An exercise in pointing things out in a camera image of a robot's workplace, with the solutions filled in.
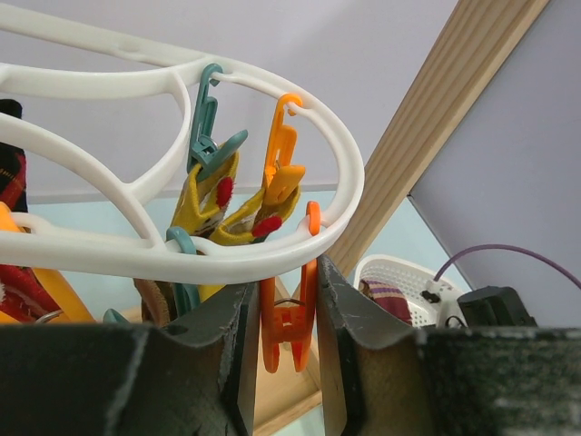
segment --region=red fabric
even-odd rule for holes
[[[25,300],[10,287],[5,286],[0,302],[0,311],[12,316],[19,322],[33,322],[37,316],[33,316],[32,309],[25,303]]]
[[[277,215],[266,218],[260,221],[252,229],[252,236],[255,238],[261,238],[268,236],[272,232],[279,230],[282,227],[282,218]]]
[[[12,265],[0,265],[0,282],[6,287],[18,290],[23,296],[36,302],[43,310],[55,312],[58,305],[36,281],[32,270]]]
[[[231,177],[224,177],[218,182],[216,187],[216,204],[220,208],[228,204],[234,192],[234,181]]]
[[[8,180],[0,193],[0,202],[6,203],[11,211],[15,209],[26,189],[26,158],[20,153],[14,153],[14,157],[17,164],[13,170],[16,170],[16,173],[8,173],[5,168],[0,169],[2,175],[5,175]]]

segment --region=white ceiling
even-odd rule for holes
[[[7,3],[271,70],[335,111],[367,161],[456,0],[166,0],[146,2],[147,7],[142,0]],[[97,72],[150,68],[20,35],[0,32],[0,42],[0,62],[9,64]],[[275,102],[232,84],[211,92],[220,102],[215,139],[244,128],[250,134],[241,149],[238,187],[260,185]],[[180,124],[178,109],[166,95],[118,102],[16,98],[25,107],[25,120],[80,145],[124,181],[163,155]],[[299,130],[293,162],[307,166],[305,184],[336,183],[333,156],[322,137],[310,124],[291,120]],[[184,177],[185,169],[168,190],[179,190]],[[94,192],[79,177],[33,155],[28,183],[33,202]]]

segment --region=red tartan cloth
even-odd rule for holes
[[[16,100],[0,100],[0,113],[22,117]],[[28,212],[24,150],[0,143],[0,202],[13,212]],[[31,322],[59,309],[30,268],[0,265],[0,311],[20,322]]]

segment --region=teal hook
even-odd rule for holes
[[[175,240],[180,246],[180,250],[185,254],[196,254],[196,246],[190,235],[182,227],[174,226],[167,229],[165,237],[168,241]],[[195,309],[200,305],[200,294],[195,284],[174,283],[173,298],[178,316]]]
[[[188,153],[188,173],[200,163],[202,170],[197,180],[207,179],[232,156],[248,138],[248,131],[242,130],[233,135],[222,147],[212,140],[212,129],[218,111],[218,100],[208,96],[210,85],[216,86],[220,81],[212,79],[213,73],[223,73],[218,64],[209,64],[202,71],[200,89],[193,111],[192,134],[190,136],[190,151]]]
[[[107,309],[103,315],[103,322],[128,324],[129,322],[115,309]]]

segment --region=wooden beam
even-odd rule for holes
[[[328,255],[348,275],[548,0],[460,0],[365,166]]]
[[[281,413],[279,416],[271,421],[262,424],[254,430],[254,436],[271,436],[274,432],[289,425],[291,422],[297,420],[305,413],[313,410],[323,401],[322,392],[316,391],[310,397],[303,401],[296,403],[294,406]]]

